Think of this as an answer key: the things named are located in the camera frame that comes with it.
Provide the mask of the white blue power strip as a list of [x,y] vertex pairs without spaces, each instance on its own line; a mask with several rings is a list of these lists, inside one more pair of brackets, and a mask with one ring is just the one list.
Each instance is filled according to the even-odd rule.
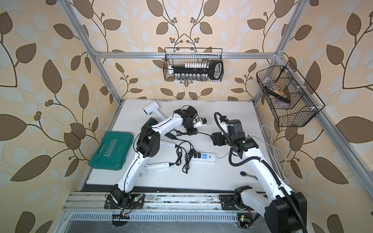
[[191,162],[198,163],[215,163],[216,154],[209,152],[197,152],[191,159]]

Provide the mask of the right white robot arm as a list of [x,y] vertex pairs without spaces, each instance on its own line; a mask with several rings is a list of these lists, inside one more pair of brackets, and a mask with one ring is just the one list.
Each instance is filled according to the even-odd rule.
[[265,196],[249,186],[235,189],[235,201],[263,216],[272,233],[293,233],[307,230],[307,199],[295,193],[267,162],[256,141],[245,134],[240,120],[229,120],[219,112],[214,120],[220,129],[220,143],[228,145],[228,162],[233,167],[248,165],[263,187]]

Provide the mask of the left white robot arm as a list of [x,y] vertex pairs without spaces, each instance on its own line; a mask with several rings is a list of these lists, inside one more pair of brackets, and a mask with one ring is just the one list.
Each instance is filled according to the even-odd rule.
[[118,208],[125,209],[131,201],[131,192],[140,171],[160,149],[161,138],[176,127],[183,126],[189,136],[198,133],[197,128],[207,124],[206,118],[197,117],[197,110],[188,106],[187,109],[174,110],[172,115],[158,124],[144,124],[141,128],[135,147],[135,156],[124,176],[109,193],[108,200]]

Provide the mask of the brush in right basket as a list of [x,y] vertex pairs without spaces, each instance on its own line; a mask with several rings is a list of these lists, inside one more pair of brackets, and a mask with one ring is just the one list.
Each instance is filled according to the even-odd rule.
[[280,101],[283,101],[285,103],[291,103],[290,98],[284,92],[272,89],[268,86],[264,86],[264,87],[266,89],[267,94],[269,94],[269,95],[273,96],[274,98],[276,98]]

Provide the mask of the green tool case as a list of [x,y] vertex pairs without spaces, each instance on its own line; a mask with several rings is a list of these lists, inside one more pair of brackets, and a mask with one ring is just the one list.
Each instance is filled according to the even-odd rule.
[[121,170],[133,140],[129,132],[106,132],[88,165],[97,170]]

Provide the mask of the small green led board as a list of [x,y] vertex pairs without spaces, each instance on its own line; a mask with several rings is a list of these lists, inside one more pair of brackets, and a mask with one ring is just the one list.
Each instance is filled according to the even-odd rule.
[[143,198],[144,198],[144,194],[139,194],[138,196],[136,196],[136,197],[133,199],[133,201],[134,201],[135,203],[137,203],[137,202],[140,202]]

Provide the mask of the socket set rail black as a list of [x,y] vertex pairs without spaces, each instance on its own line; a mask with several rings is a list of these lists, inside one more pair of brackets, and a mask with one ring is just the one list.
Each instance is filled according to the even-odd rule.
[[224,67],[221,60],[207,60],[201,63],[185,63],[184,65],[168,66],[169,74],[182,81],[220,81]]

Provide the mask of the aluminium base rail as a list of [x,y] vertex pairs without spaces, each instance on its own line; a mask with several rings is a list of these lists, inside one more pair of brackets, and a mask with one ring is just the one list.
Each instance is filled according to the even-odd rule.
[[104,192],[72,192],[63,206],[72,220],[125,220],[169,222],[232,222],[255,217],[262,206],[238,207],[231,194],[135,192],[140,199],[121,209]]

